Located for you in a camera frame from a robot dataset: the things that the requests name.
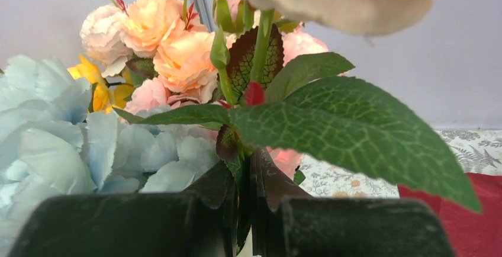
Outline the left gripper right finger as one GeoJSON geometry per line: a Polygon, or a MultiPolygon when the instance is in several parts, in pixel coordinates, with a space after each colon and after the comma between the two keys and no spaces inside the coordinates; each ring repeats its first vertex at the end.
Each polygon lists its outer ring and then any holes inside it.
{"type": "Polygon", "coordinates": [[[315,198],[262,149],[250,159],[253,251],[260,256],[453,256],[432,209],[397,198],[315,198]]]}

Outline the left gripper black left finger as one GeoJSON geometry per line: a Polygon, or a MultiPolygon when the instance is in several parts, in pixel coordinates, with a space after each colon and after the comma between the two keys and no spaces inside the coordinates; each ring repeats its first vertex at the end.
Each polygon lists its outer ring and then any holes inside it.
{"type": "Polygon", "coordinates": [[[237,190],[218,163],[177,193],[49,198],[11,256],[234,256],[237,190]]]}

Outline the pink rose stem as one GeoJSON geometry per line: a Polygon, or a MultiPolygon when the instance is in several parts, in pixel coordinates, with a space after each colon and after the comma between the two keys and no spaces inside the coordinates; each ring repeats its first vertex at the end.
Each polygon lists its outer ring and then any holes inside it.
{"type": "Polygon", "coordinates": [[[293,179],[304,155],[292,149],[266,148],[274,164],[289,178],[293,179]]]}

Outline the peach rose stem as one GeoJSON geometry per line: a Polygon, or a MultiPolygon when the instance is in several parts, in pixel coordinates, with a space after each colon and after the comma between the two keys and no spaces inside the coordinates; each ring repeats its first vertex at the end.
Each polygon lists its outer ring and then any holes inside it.
{"type": "MultiPolygon", "coordinates": [[[[268,52],[272,18],[278,12],[288,20],[314,21],[342,32],[365,37],[396,33],[419,22],[435,0],[245,0],[260,12],[252,79],[260,79],[268,52]]],[[[307,83],[278,101],[267,98],[259,105],[227,108],[223,105],[189,105],[140,118],[126,111],[120,116],[137,124],[218,123],[217,150],[231,171],[243,166],[238,153],[266,147],[292,149],[353,172],[362,173],[377,163],[425,163],[452,155],[439,135],[402,102],[358,78],[346,77],[351,64],[328,53],[327,75],[307,83]]],[[[470,180],[473,205],[461,204],[431,190],[428,194],[480,211],[481,204],[470,180]]]]}

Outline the light blue flower stem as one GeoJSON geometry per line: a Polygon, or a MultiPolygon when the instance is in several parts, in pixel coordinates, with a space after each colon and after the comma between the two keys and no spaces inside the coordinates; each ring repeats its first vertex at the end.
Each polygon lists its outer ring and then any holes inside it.
{"type": "Polygon", "coordinates": [[[218,162],[208,130],[90,113],[92,93],[57,58],[8,60],[1,75],[2,256],[50,197],[179,192],[218,162]]]}

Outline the brown and red wrapping paper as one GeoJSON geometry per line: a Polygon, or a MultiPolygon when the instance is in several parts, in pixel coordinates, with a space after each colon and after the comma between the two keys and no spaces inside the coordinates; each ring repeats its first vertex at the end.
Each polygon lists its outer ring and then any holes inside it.
{"type": "Polygon", "coordinates": [[[467,176],[482,203],[481,214],[405,186],[399,186],[398,191],[401,198],[422,200],[432,208],[440,218],[456,256],[500,257],[501,176],[473,173],[468,173],[467,176]]]}

